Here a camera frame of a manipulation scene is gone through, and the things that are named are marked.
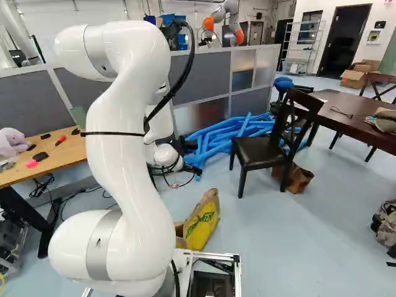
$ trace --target pink object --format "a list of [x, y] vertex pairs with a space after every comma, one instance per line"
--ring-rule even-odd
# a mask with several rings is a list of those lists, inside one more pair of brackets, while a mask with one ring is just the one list
[[26, 167], [27, 168], [34, 168], [37, 165], [37, 161], [34, 159], [29, 160], [28, 162], [26, 162]]

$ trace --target glass panel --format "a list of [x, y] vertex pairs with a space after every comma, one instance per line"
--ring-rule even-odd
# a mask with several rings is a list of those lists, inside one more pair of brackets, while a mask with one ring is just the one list
[[188, 135], [228, 118], [228, 97], [174, 110], [179, 135]]
[[255, 50], [232, 52], [232, 92], [252, 87]]
[[277, 66], [279, 50], [276, 48], [261, 48], [256, 52], [256, 77], [254, 86], [269, 85]]
[[233, 95], [231, 98], [231, 116], [245, 116], [248, 112], [253, 115], [265, 113], [268, 110], [271, 88]]

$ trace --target yellow bag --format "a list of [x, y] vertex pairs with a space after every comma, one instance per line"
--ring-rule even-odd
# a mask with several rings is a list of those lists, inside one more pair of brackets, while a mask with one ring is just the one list
[[220, 219], [218, 189], [207, 191], [183, 222], [175, 222], [176, 247], [201, 251], [216, 229]]

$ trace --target chair seat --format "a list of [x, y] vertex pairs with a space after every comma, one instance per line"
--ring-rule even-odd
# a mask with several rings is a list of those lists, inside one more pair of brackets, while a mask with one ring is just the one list
[[233, 142], [244, 166], [269, 168], [285, 161], [282, 149], [269, 137], [236, 137]]

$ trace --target cardboard box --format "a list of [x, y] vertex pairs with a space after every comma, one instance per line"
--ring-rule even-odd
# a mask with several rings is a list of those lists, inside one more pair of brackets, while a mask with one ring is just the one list
[[362, 63], [366, 64], [366, 65], [370, 65], [371, 69], [370, 71], [376, 71], [379, 69], [379, 65], [381, 64], [381, 61], [377, 61], [377, 60], [362, 60]]
[[356, 63], [352, 70], [358, 71], [358, 72], [370, 72], [371, 71], [371, 65], [365, 65], [365, 64]]
[[342, 87], [361, 89], [364, 86], [365, 81], [365, 72], [346, 70], [343, 72], [343, 74], [341, 74]]
[[380, 63], [381, 61], [376, 60], [362, 60], [353, 63], [351, 68], [341, 75], [341, 86], [361, 89], [366, 81], [366, 73], [377, 72]]

